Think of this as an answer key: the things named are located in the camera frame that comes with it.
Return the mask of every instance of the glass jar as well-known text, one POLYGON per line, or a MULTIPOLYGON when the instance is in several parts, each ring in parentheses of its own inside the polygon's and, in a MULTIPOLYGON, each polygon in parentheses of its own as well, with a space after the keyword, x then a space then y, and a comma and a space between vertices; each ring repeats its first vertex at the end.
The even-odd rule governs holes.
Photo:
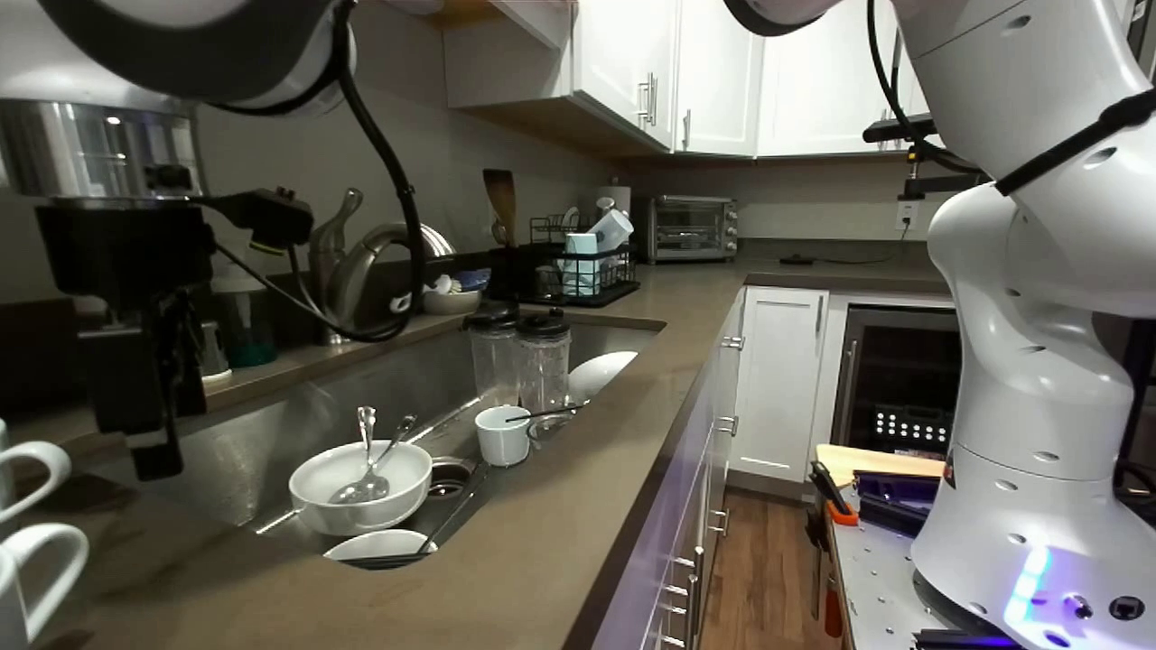
POLYGON ((572 320, 562 310, 528 313, 515 325, 515 402, 531 413, 572 403, 572 320))
POLYGON ((474 385, 495 403, 515 403, 515 320, 510 310, 467 319, 474 385))

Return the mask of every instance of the sink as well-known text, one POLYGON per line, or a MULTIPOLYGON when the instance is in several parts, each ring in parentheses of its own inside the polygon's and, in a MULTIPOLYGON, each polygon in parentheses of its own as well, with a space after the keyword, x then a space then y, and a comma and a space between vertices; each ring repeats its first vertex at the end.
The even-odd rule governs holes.
MULTIPOLYGON (((574 320, 572 367, 615 350, 642 350, 658 325, 574 320)), ((308 551, 325 551, 341 537, 316 537, 295 525, 290 474, 335 446, 359 441, 355 408, 374 403, 378 437, 404 414, 416 414, 408 441, 434 454, 430 500, 400 527, 434 533, 438 544, 502 491, 513 470, 489 470, 477 452, 474 414, 491 403, 474 390, 467 331, 445 331, 386 350, 341 376, 290 385, 279 402, 204 414, 184 428, 184 474, 171 482, 136 482, 131 459, 94 466, 89 474, 127 484, 141 496, 172 501, 196 517, 245 527, 308 551)))

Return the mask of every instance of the robotic arm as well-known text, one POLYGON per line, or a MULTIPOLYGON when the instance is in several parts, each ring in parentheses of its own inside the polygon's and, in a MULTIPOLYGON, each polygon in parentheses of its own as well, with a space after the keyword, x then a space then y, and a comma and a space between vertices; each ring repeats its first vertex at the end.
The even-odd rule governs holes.
MULTIPOLYGON (((787 34, 823 0, 725 0, 787 34)), ((1021 647, 1156 642, 1156 530, 1112 500, 1126 371, 1092 313, 1156 313, 1156 95, 1130 0, 894 0, 950 152, 992 184, 933 220, 966 344, 913 572, 1021 647)))
MULTIPOLYGON (((40 199, 59 290, 113 306, 108 325, 78 331, 78 358, 96 428, 127 435, 136 476, 180 474, 176 414, 204 413, 188 298, 208 283, 215 243, 200 207, 250 226, 253 247, 310 239, 291 194, 201 194, 184 100, 285 117, 350 96, 350 12, 355 0, 0 0, 0 189, 40 199)), ((420 239, 400 161, 384 139, 371 143, 420 239)))

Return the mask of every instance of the wall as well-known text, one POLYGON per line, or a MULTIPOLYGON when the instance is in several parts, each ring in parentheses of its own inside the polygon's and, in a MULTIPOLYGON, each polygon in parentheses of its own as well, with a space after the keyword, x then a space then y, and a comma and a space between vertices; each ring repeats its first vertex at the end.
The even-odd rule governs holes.
MULTIPOLYGON (((633 166, 634 190, 733 194, 739 239, 854 239, 894 243, 894 194, 907 166, 890 159, 775 159, 775 161, 661 161, 633 166)), ((923 199, 907 239, 928 235, 943 199, 923 199)))
MULTIPOLYGON (((507 166, 515 178, 522 218, 561 212, 580 189, 610 178, 610 166, 533 139, 445 107, 442 34, 384 3, 359 12, 359 84, 378 127, 394 142, 421 220, 460 251, 489 251, 491 207, 481 169, 507 166)), ((200 113, 200 142, 208 190, 291 189, 325 220, 344 189, 359 184, 363 207, 350 235, 400 220, 394 189, 348 107, 295 118, 243 118, 215 107, 200 113)), ((212 220, 215 239, 243 251, 245 239, 212 220)), ((29 199, 0 199, 0 305, 50 301, 50 270, 29 199)))

